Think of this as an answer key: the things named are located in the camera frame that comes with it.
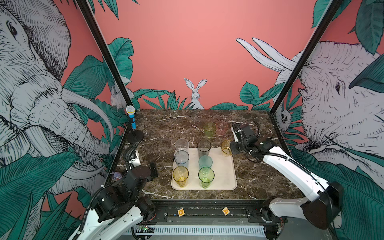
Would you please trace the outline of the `yellow plastic glass front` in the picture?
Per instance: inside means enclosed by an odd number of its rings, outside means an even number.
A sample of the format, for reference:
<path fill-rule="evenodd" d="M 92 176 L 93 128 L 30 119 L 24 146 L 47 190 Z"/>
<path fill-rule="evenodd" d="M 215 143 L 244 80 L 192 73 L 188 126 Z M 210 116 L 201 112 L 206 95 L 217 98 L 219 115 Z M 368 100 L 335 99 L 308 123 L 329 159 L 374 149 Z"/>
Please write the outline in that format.
<path fill-rule="evenodd" d="M 221 144 L 222 155 L 225 157 L 232 155 L 231 140 L 224 140 Z"/>

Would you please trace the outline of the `pink plastic glass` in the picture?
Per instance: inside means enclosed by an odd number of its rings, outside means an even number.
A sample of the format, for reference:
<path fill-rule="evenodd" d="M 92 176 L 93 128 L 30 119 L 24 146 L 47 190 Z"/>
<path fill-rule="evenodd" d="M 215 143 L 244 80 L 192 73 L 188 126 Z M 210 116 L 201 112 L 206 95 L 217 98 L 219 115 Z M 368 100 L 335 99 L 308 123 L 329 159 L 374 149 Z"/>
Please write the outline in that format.
<path fill-rule="evenodd" d="M 216 134 L 218 136 L 223 136 L 228 130 L 229 124 L 226 121 L 217 121 L 216 122 Z"/>

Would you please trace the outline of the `green plastic glass short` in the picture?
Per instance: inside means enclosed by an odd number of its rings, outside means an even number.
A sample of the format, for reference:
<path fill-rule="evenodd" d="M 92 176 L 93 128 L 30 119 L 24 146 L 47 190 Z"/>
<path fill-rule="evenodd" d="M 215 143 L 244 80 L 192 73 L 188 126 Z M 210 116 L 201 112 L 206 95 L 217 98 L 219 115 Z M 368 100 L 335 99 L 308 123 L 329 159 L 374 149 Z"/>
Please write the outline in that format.
<path fill-rule="evenodd" d="M 212 138 L 216 133 L 216 124 L 213 122 L 207 122 L 204 125 L 204 133 L 207 138 Z"/>

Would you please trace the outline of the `dark brown plastic glass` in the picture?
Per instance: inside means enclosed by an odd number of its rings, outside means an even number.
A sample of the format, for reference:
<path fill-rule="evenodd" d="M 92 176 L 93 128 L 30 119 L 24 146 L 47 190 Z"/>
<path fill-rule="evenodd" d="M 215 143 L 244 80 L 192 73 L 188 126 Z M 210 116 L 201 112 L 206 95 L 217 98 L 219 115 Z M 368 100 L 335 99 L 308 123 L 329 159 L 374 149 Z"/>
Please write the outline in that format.
<path fill-rule="evenodd" d="M 211 142 L 208 140 L 200 140 L 197 144 L 198 156 L 208 156 L 211 150 Z"/>

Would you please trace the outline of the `teal frosted glass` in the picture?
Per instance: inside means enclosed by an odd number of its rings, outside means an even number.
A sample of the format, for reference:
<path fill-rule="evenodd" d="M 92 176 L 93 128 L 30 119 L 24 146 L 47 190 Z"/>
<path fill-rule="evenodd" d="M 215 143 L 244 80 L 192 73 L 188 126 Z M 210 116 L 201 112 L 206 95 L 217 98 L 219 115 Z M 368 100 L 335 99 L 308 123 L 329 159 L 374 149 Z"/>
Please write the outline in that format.
<path fill-rule="evenodd" d="M 211 168 L 212 165 L 213 165 L 213 159 L 210 156 L 205 155 L 205 156 L 201 156 L 199 158 L 200 169 L 201 168 Z"/>

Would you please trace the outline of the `amber plastic glass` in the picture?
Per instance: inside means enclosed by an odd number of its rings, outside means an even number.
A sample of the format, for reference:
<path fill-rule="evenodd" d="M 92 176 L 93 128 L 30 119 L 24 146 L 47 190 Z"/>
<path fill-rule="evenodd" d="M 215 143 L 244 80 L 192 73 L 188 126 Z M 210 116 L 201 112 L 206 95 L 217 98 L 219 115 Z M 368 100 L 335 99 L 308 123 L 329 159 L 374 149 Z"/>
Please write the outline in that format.
<path fill-rule="evenodd" d="M 184 188 L 187 185 L 189 170 L 186 167 L 178 166 L 173 170 L 173 179 L 179 187 Z"/>

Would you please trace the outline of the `blue grey plastic glass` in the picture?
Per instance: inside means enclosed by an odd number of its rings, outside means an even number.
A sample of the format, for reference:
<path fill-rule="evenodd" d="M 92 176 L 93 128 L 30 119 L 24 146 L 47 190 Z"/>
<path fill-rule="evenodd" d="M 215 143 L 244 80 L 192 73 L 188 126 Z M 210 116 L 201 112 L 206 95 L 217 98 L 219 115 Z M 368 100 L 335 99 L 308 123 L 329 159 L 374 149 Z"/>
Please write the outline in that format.
<path fill-rule="evenodd" d="M 184 150 L 177 151 L 174 155 L 174 162 L 178 167 L 188 168 L 189 159 L 190 159 L 189 153 Z"/>

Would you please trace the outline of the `tall light green glass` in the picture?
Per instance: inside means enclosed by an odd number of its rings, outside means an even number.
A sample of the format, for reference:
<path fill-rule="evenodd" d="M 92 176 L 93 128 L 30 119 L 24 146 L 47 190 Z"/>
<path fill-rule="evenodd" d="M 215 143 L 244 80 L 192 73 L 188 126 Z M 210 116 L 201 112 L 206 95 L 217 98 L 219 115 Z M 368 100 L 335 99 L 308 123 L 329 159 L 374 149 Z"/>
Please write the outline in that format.
<path fill-rule="evenodd" d="M 207 189 L 215 179 L 215 172 L 209 167 L 201 168 L 198 175 L 203 189 Z"/>

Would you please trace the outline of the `beige square tray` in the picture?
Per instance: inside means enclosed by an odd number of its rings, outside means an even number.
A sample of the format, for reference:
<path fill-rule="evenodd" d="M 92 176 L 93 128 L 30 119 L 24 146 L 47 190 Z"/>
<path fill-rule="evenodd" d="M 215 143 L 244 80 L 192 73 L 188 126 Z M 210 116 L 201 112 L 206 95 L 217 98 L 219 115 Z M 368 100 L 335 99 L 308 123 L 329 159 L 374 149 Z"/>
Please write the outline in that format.
<path fill-rule="evenodd" d="M 189 149 L 190 159 L 187 165 L 189 177 L 185 187 L 180 187 L 177 182 L 172 179 L 171 186 L 175 190 L 205 190 L 199 180 L 198 172 L 199 156 L 197 148 Z M 223 156 L 220 148 L 212 148 L 209 156 L 213 159 L 212 169 L 215 178 L 206 190 L 234 190 L 237 187 L 236 173 L 232 156 Z"/>

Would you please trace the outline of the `clear plastic glass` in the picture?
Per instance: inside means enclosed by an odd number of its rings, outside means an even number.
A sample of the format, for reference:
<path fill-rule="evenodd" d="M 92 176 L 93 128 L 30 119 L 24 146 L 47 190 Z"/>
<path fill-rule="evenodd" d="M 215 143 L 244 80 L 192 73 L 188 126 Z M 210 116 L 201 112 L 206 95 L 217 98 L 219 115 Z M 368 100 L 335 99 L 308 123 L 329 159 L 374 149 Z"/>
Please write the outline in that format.
<path fill-rule="evenodd" d="M 175 142 L 175 147 L 177 152 L 179 151 L 189 151 L 189 141 L 187 139 L 181 138 L 177 139 Z"/>

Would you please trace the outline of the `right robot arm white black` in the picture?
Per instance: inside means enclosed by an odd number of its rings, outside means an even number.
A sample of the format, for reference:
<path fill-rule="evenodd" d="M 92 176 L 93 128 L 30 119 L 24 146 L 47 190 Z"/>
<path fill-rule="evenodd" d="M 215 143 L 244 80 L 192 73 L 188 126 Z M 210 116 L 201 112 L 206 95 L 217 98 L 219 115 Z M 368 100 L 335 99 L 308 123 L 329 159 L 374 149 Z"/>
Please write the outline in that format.
<path fill-rule="evenodd" d="M 341 212 L 344 188 L 309 171 L 290 157 L 270 138 L 259 136 L 248 125 L 233 124 L 234 140 L 230 149 L 234 155 L 244 153 L 279 171 L 304 194 L 299 199 L 271 198 L 260 209 L 266 223 L 278 217 L 304 219 L 325 230 Z"/>

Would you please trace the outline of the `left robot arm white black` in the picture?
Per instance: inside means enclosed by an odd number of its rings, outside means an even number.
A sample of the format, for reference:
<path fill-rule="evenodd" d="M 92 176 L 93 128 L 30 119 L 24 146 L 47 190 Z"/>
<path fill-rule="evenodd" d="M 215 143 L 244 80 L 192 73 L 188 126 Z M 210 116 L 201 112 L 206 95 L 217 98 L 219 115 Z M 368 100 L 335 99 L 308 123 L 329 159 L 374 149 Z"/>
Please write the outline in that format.
<path fill-rule="evenodd" d="M 155 163 L 127 170 L 119 180 L 101 187 L 86 208 L 70 240 L 116 240 L 125 231 L 156 216 L 155 204 L 140 193 L 158 177 Z"/>

